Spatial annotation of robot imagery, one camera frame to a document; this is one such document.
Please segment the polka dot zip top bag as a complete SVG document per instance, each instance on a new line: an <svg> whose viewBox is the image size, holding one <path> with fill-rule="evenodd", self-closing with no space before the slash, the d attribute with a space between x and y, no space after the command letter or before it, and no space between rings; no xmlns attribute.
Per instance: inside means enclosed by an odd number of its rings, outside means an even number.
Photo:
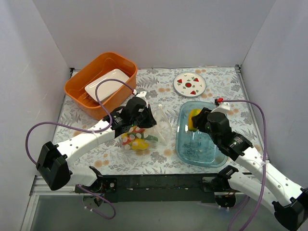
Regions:
<svg viewBox="0 0 308 231"><path fill-rule="evenodd" d="M146 128L142 136L146 137L147 135L153 135L158 138L158 142L146 141L149 143L149 148L167 146L172 136L172 126L163 110L162 104L159 104L155 108L153 111L153 116L157 122L157 125L152 128Z"/></svg>

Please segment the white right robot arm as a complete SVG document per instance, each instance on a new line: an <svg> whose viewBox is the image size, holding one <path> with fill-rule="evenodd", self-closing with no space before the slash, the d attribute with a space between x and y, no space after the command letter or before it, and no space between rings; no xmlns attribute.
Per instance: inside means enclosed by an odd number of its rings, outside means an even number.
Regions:
<svg viewBox="0 0 308 231"><path fill-rule="evenodd" d="M247 194L273 212L277 221L289 231L296 231L308 218L308 190L291 181L261 154L243 135L232 131L221 109L203 108L188 117L188 129L210 136L213 143L235 163L257 178L254 181L227 166L218 173L218 187L232 188Z"/></svg>

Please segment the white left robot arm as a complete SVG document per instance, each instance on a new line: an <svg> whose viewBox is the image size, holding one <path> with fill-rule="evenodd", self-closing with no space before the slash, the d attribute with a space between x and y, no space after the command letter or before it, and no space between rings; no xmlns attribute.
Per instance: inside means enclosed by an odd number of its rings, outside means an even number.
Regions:
<svg viewBox="0 0 308 231"><path fill-rule="evenodd" d="M45 143L36 169L52 191L73 183L84 185L93 193L98 192L103 185L99 172L94 167L76 168L73 164L95 147L129 132L134 126L152 128L155 125L146 92L139 92L126 106L116 108L110 116L79 135L58 144Z"/></svg>

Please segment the round watermelon pattern plate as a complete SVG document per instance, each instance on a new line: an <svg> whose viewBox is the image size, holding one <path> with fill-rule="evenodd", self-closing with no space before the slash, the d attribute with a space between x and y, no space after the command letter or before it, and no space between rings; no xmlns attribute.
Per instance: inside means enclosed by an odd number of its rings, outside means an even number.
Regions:
<svg viewBox="0 0 308 231"><path fill-rule="evenodd" d="M204 93L206 90L206 81L198 73L182 72L174 78L173 86L179 95L193 98Z"/></svg>

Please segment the white rectangular dish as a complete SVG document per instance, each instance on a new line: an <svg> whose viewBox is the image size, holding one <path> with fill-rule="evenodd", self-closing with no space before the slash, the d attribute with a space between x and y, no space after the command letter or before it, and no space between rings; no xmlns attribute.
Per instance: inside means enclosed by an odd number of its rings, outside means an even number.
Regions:
<svg viewBox="0 0 308 231"><path fill-rule="evenodd" d="M86 93L97 102L97 98L95 95L95 90L97 88L97 85L106 79L118 79L123 82L126 82L129 80L129 77L120 69L114 69L105 75L101 75L98 79L92 81L85 87ZM117 81L107 81L103 84L101 84L98 87L98 98L101 102L104 102L108 97L110 97L114 92L116 92L120 87L122 86L122 83Z"/></svg>

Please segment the yellow fake food in bag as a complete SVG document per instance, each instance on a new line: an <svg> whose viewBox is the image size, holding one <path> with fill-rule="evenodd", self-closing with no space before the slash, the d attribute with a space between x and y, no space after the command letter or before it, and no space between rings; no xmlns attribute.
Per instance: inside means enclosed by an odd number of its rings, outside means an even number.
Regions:
<svg viewBox="0 0 308 231"><path fill-rule="evenodd" d="M124 150L133 150L133 151L143 151L149 148L149 143L144 139L138 138L137 136L131 134L123 134L121 136L122 147Z"/></svg>

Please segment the green fake chili pepper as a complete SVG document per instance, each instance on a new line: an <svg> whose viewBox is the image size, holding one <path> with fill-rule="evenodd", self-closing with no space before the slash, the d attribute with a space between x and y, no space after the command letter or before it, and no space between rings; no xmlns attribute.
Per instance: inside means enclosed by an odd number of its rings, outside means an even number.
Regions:
<svg viewBox="0 0 308 231"><path fill-rule="evenodd" d="M153 135L147 135L146 137L143 136L142 139L144 139L146 141L150 141L150 142L158 142L158 138L156 136L153 136Z"/></svg>

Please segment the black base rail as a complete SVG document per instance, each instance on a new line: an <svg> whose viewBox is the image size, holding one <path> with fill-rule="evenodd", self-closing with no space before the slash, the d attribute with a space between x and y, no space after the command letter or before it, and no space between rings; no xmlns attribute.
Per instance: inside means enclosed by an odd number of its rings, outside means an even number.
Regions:
<svg viewBox="0 0 308 231"><path fill-rule="evenodd" d="M107 175L87 190L104 194L111 203L196 201L233 207L244 195L218 183L216 174Z"/></svg>

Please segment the clear teal plastic tray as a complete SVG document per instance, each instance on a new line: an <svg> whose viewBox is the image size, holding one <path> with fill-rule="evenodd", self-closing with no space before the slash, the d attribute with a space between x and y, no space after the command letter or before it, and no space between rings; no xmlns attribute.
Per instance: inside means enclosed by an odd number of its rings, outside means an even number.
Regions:
<svg viewBox="0 0 308 231"><path fill-rule="evenodd" d="M204 107L210 110L216 108L213 103L200 101L190 101L181 106L176 134L176 152L179 159L187 164L217 168L223 166L228 157L221 153L208 134L188 130L188 115L191 110Z"/></svg>

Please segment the orange plastic bin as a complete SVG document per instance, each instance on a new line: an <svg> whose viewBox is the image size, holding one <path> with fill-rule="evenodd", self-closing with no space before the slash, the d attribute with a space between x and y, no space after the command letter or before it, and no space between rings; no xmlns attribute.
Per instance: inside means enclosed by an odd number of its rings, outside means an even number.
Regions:
<svg viewBox="0 0 308 231"><path fill-rule="evenodd" d="M105 52L71 77L64 91L81 110L100 120L107 115L100 104L111 112L132 95L137 71L131 60Z"/></svg>

